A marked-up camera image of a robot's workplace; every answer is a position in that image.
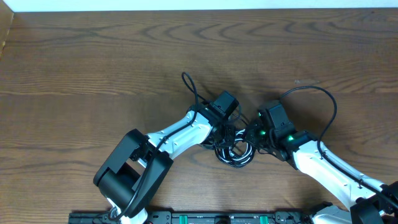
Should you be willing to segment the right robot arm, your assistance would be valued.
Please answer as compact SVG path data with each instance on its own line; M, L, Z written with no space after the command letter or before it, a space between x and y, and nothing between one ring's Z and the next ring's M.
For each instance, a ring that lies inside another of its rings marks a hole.
M344 206L325 205L309 215L310 223L384 223L397 215L397 183L386 185L358 171L332 153L312 133L297 131L278 100L258 109L244 140L309 175Z

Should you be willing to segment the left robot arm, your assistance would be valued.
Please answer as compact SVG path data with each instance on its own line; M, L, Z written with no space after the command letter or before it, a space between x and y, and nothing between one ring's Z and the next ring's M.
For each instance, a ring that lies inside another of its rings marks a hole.
M154 133L129 131L93 178L101 194L113 204L112 222L133 223L145 215L174 159L194 145L206 149L231 144L229 117L238 100L223 91L213 102L196 102L180 121Z

